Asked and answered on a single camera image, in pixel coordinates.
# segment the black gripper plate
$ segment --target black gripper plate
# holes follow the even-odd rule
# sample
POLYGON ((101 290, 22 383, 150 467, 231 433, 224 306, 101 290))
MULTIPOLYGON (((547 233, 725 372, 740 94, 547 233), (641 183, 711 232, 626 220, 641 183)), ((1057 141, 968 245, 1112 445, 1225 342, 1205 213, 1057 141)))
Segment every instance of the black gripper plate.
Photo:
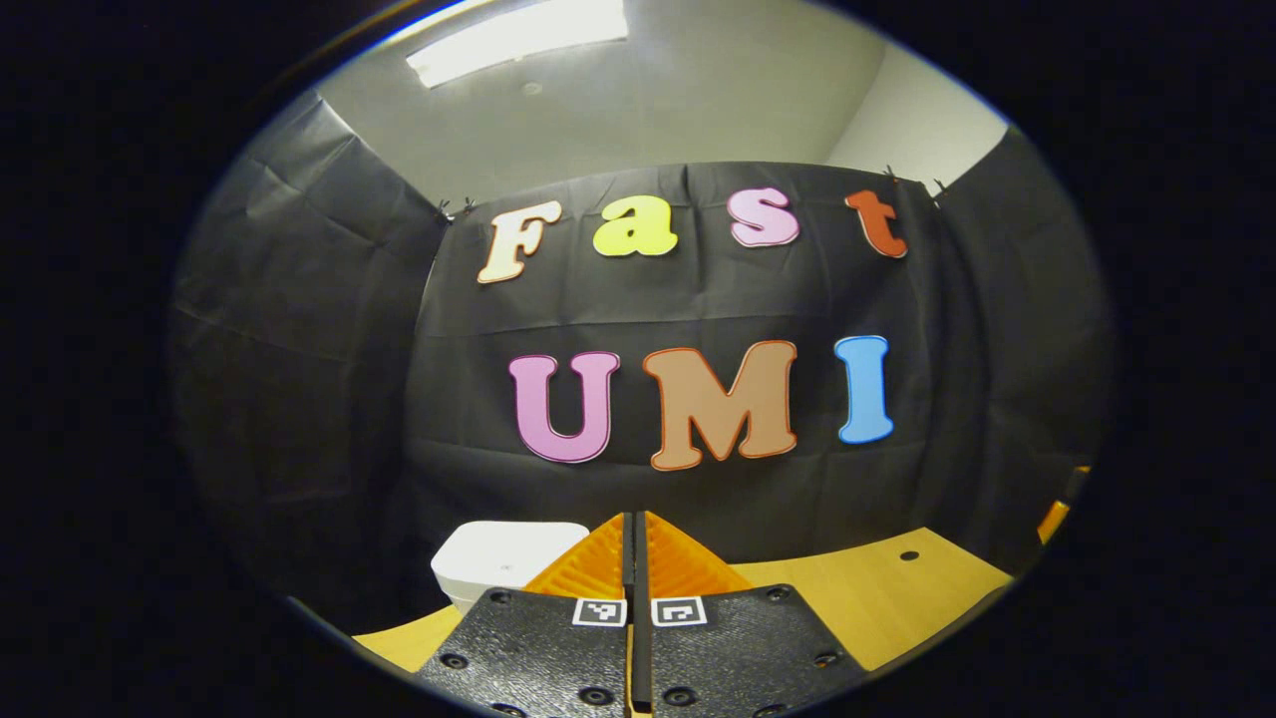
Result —
POLYGON ((623 718, 625 629, 574 626, 574 598, 490 589, 416 676, 485 707, 527 718, 623 718), (493 601, 504 593, 505 602, 493 601), (461 663, 463 667, 449 667, 461 663), (611 700, 598 701, 604 694, 611 700), (518 715, 512 710, 505 710, 518 715))
POLYGON ((866 676, 792 587, 701 601, 707 624, 652 627, 657 717, 782 715, 861 684, 866 676))

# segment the orange object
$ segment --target orange object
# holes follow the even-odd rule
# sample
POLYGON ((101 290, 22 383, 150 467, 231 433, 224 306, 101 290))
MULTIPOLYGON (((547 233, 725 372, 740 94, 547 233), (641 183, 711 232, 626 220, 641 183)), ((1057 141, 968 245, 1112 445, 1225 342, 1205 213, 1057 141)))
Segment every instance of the orange object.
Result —
POLYGON ((1050 541, 1050 537, 1054 536, 1055 529, 1059 528, 1059 524, 1063 523, 1063 518, 1067 515, 1068 505, 1062 501, 1055 501, 1054 506, 1050 508, 1050 511, 1046 513, 1041 525, 1037 527, 1037 538, 1041 539, 1041 543, 1050 541))
POLYGON ((651 598, 748 590, 749 584, 712 551, 647 511, 647 587, 651 598))
POLYGON ((624 525, 625 515, 616 514, 546 566, 523 590, 568 598, 623 599, 625 588, 620 578, 620 555, 624 525))

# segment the black dark border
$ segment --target black dark border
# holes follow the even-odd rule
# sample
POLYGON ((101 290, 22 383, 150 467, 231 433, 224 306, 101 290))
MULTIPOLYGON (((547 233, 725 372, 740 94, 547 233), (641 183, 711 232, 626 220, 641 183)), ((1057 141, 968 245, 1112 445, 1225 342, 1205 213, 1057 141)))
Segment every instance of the black dark border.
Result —
MULTIPOLYGON (((384 34, 439 4, 365 29, 384 34)), ((14 147, 32 150, 11 246, 47 272, 46 298, 19 306, 19 335, 33 338, 20 342, 28 366, 14 383, 22 436, 48 449, 34 476, 54 499, 48 518, 23 511, 15 524, 33 557, 19 551, 19 569, 34 569, 37 604, 52 616, 31 644, 56 666, 38 672, 59 689, 46 703, 125 714, 447 712, 240 571, 167 430, 162 341, 180 237, 250 130, 342 52, 311 59, 272 96, 262 88, 384 6, 100 4, 9 23, 4 52, 26 68, 14 147), (68 675, 88 686, 66 689, 68 675)), ((1233 548, 1266 543, 1243 533, 1258 525, 1243 510, 1265 476, 1234 453, 1259 446, 1265 426, 1236 402, 1257 392, 1256 287, 1270 270, 1263 168, 1247 148, 1263 83, 1244 73, 1262 66, 1250 56, 1261 38, 1245 32, 1261 19, 1229 3, 854 9, 991 99, 1055 162, 1099 242, 1129 392, 1031 579, 824 713, 1106 715, 1198 701, 1252 714, 1238 708, 1254 708, 1261 689, 1233 658, 1228 636, 1242 631, 1224 629, 1228 619, 1258 625, 1243 619, 1261 603, 1262 562, 1233 548)))

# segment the foam letter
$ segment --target foam letter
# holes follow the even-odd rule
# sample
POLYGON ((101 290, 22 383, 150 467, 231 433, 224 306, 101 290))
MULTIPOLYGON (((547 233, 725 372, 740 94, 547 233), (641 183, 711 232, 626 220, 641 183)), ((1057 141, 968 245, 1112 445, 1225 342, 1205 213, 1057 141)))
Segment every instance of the foam letter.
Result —
POLYGON ((478 283, 501 282, 523 273, 518 250, 528 256, 536 254, 545 223, 554 223, 561 216, 563 205, 553 199, 493 217, 491 250, 487 251, 487 264, 478 270, 478 283))
POLYGON ((787 341, 759 341, 749 347, 731 392, 695 348, 666 348, 647 356, 643 371, 660 383, 661 449, 652 468, 661 472, 690 469, 702 453, 692 446, 692 427, 704 446, 725 460, 749 422, 740 457, 759 459, 790 451, 798 436, 789 430, 789 367, 798 347, 787 341))
POLYGON ((903 242, 903 238, 893 236, 891 227, 886 223, 887 218, 894 218, 894 207, 878 201, 877 194, 868 189, 847 196, 846 205, 860 214, 864 236, 878 254, 898 259, 909 253, 909 245, 903 242))
POLYGON ((882 357, 891 344, 879 335, 849 335, 833 344, 833 353, 846 365, 850 409, 846 426, 837 434, 845 444, 868 444, 886 437, 894 423, 886 416, 882 357))
POLYGON ((745 246, 789 244, 798 236, 798 219, 781 207, 789 198, 773 186, 741 189, 726 200, 726 210, 736 221, 731 236, 745 246))
POLYGON ((518 435, 532 454, 561 464, 579 464, 602 454, 611 439, 611 374, 620 356, 587 351, 572 358, 581 376, 581 434, 568 437, 550 426, 550 377, 558 371, 553 356, 519 356, 509 363, 514 377, 518 435))
POLYGON ((593 232, 593 247, 606 256, 625 254, 665 254, 678 244, 678 235, 669 230, 669 201, 660 196, 635 194, 623 196, 602 208, 607 223, 593 232), (625 217, 633 212, 633 217, 625 217))

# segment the blue letter i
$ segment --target blue letter i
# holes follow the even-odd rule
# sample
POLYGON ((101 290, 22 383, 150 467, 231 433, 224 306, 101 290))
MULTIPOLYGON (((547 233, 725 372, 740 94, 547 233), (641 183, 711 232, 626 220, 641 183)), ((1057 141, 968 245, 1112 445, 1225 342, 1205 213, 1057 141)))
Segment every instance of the blue letter i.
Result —
POLYGON ((886 437, 894 423, 886 416, 882 357, 889 344, 879 335, 849 335, 833 344, 833 353, 846 365, 850 416, 837 437, 845 444, 868 444, 886 437))

